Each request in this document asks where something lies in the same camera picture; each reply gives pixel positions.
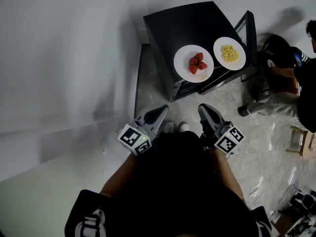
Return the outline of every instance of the white sneaker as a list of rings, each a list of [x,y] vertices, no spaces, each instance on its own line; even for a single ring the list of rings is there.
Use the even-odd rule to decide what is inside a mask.
[[[273,63],[272,60],[268,60],[268,66],[270,67],[275,67],[275,64]]]
[[[190,131],[190,127],[189,127],[189,125],[187,123],[181,122],[179,124],[179,129],[178,130],[179,130],[179,132]]]
[[[174,124],[173,124],[173,122],[168,121],[168,122],[164,125],[163,131],[164,131],[165,133],[169,133],[169,132],[173,133],[173,132],[174,132]]]

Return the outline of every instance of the black sleeve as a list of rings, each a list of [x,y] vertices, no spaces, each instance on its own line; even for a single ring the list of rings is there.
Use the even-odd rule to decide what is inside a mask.
[[[304,67],[304,65],[301,66],[301,67],[296,67],[294,69],[294,76],[295,76],[295,78],[296,78],[296,80],[298,81],[299,84],[301,84],[301,82],[302,82],[303,67]]]
[[[65,237],[75,236],[75,229],[78,223],[86,216],[91,215],[95,210],[107,208],[111,198],[92,191],[82,190],[74,204],[65,226]]]
[[[266,211],[263,206],[259,206],[258,208],[251,211],[252,216],[256,219],[258,223],[258,228],[261,231],[262,237],[270,237],[272,226],[267,217]]]

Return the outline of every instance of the cable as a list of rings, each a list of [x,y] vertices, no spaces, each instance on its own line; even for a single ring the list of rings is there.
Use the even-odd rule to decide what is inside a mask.
[[[291,160],[291,159],[293,159],[293,157],[289,157],[288,159],[286,159],[286,160],[281,164],[281,166],[278,168],[278,170],[275,171],[275,172],[273,172],[273,173],[271,173],[269,176],[271,176],[271,178],[272,178],[272,174],[278,173],[278,172],[280,171],[280,169],[282,168],[282,166],[283,166],[288,160]]]
[[[285,194],[287,193],[287,191],[288,191],[293,185],[294,185],[294,188],[295,188],[296,190],[298,190],[299,192],[302,192],[301,190],[299,190],[298,188],[296,188],[295,184],[291,184],[291,185],[286,189],[286,191],[284,192],[283,196],[281,197],[280,202],[277,204],[277,207],[276,207],[275,212],[278,210],[278,207],[280,206],[280,203],[281,203],[282,199],[284,198]]]
[[[266,187],[268,187],[268,186],[270,185],[270,183],[271,183],[271,181],[272,181],[272,176],[269,175],[269,176],[266,177],[265,180],[262,181],[262,183],[263,183],[264,181],[266,181],[266,180],[268,179],[268,177],[271,177],[271,180],[270,180],[270,182],[268,183],[268,185],[267,185]],[[254,202],[252,203],[252,205],[250,206],[250,208],[255,204],[255,202],[259,199],[259,197],[261,197],[261,195],[263,194],[263,192],[266,190],[266,187],[263,189],[263,191],[261,192],[261,194],[254,200]]]
[[[234,154],[233,152],[230,152],[230,153],[228,154],[228,158],[226,158],[226,160],[228,160],[229,157],[231,157],[231,155],[233,155],[233,154]]]

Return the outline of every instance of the white plate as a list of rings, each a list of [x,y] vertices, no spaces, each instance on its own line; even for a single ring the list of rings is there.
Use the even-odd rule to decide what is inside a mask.
[[[189,60],[197,53],[203,53],[203,62],[207,65],[204,70],[197,70],[193,75],[189,70]],[[173,65],[176,72],[184,80],[190,82],[202,82],[208,79],[214,70],[214,62],[212,56],[203,47],[198,45],[185,45],[180,48],[173,58]]]
[[[232,45],[234,49],[238,52],[239,54],[239,59],[236,62],[232,63],[227,63],[223,60],[222,58],[222,51],[221,48],[223,45]],[[229,37],[221,37],[216,40],[213,46],[214,50],[214,55],[216,59],[219,61],[220,64],[222,64],[225,68],[229,70],[239,70],[242,69],[243,66],[246,63],[246,54],[245,51],[243,50],[242,46],[234,39],[229,38]]]

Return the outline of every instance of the chair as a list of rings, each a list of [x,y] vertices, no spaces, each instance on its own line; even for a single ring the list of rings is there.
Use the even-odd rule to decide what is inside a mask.
[[[295,126],[291,126],[292,141],[286,150],[290,153],[299,153],[303,159],[316,158],[316,137],[309,131],[303,131]]]
[[[293,50],[285,39],[278,35],[272,35],[267,38],[261,51],[259,68],[269,88],[261,92],[274,90],[274,93],[290,92],[297,94],[296,80],[281,75],[273,75],[267,64],[269,59],[279,68],[294,68],[295,64]]]

